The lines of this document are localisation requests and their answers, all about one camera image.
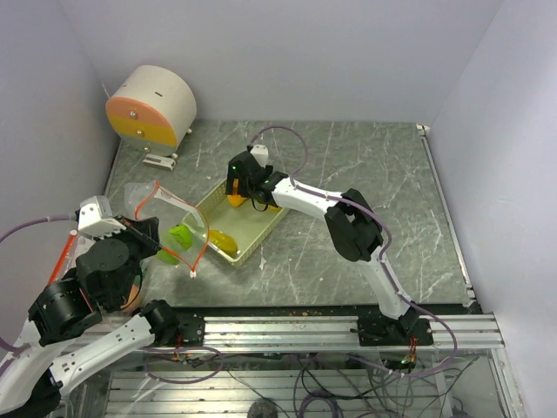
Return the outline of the clear bag orange zipper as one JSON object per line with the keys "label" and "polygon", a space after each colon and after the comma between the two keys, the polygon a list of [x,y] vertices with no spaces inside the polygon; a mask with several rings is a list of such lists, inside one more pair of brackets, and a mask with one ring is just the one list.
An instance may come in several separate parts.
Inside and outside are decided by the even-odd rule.
{"label": "clear bag orange zipper", "polygon": [[[93,239],[79,234],[77,230],[71,230],[50,275],[48,284],[60,280],[71,268],[75,267],[77,257],[86,253],[94,243]],[[141,295],[143,284],[144,268],[143,265],[140,265],[139,275],[134,279],[131,292],[125,303],[121,306],[123,312],[131,313],[140,307],[143,301],[143,296]]]}

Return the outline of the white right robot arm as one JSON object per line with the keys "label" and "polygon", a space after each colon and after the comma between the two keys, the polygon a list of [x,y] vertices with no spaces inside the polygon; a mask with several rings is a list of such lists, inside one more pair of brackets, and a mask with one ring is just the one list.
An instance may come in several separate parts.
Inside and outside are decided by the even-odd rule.
{"label": "white right robot arm", "polygon": [[359,191],[328,192],[305,185],[270,165],[262,166],[248,149],[229,161],[225,193],[325,222],[334,249],[361,266],[377,298],[379,312],[358,318],[351,329],[362,347],[433,344],[430,323],[420,317],[396,278],[386,258],[384,228]]}

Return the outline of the orange toy mango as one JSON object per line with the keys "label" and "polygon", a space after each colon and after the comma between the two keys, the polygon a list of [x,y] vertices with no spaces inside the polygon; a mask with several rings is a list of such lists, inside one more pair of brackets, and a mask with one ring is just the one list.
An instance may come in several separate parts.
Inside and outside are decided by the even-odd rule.
{"label": "orange toy mango", "polygon": [[239,193],[239,182],[236,179],[232,185],[232,193],[227,195],[227,200],[232,207],[240,207],[247,201],[247,198]]}

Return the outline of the yellow toy fruit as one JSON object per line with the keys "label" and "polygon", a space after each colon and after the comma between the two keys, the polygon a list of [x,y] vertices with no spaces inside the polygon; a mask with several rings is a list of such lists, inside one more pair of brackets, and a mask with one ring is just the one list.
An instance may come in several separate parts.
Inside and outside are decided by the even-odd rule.
{"label": "yellow toy fruit", "polygon": [[217,249],[231,257],[235,256],[238,251],[238,244],[235,239],[219,230],[210,230],[209,240]]}

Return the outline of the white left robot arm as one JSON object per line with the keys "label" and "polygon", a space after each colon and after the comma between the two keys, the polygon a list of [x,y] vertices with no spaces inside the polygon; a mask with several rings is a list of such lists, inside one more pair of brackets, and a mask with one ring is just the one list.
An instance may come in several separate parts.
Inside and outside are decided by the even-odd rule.
{"label": "white left robot arm", "polygon": [[18,345],[1,363],[3,417],[45,417],[97,371],[137,349],[167,346],[182,331],[176,311],[165,300],[153,300],[121,327],[65,352],[104,314],[122,309],[143,260],[163,248],[158,218],[114,220],[117,230],[97,238],[31,305]]}

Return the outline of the green toy round vegetable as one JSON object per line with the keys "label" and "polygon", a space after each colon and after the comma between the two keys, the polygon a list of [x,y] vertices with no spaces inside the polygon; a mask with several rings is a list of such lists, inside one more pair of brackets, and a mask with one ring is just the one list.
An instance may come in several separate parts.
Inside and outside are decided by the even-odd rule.
{"label": "green toy round vegetable", "polygon": [[167,264],[167,265],[178,265],[180,263],[180,259],[175,257],[172,253],[167,252],[165,249],[161,249],[157,252],[156,258]]}

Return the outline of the green toy leaf vegetable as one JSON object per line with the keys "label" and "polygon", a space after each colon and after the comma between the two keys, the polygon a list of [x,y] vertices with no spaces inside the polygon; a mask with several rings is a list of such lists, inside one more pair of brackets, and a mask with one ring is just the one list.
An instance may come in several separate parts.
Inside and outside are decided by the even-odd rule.
{"label": "green toy leaf vegetable", "polygon": [[191,232],[188,226],[186,225],[176,225],[169,229],[168,233],[170,234],[171,241],[175,244],[183,248],[184,250],[188,250],[192,245],[192,237]]}

